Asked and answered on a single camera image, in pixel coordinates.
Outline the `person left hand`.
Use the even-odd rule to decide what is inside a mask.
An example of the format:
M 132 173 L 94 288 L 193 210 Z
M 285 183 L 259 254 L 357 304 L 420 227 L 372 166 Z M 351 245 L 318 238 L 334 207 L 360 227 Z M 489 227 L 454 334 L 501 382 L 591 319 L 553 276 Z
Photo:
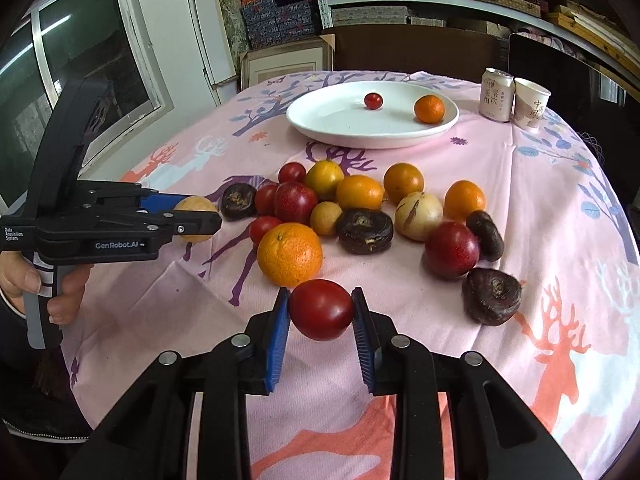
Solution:
M 92 268 L 92 264 L 81 264 L 62 278 L 56 294 L 48 298 L 47 311 L 51 323 L 62 326 L 76 320 Z M 42 280 L 45 276 L 19 252 L 2 252 L 1 296 L 15 313 L 26 314 L 26 294 L 38 296 L 52 290 L 52 285 Z

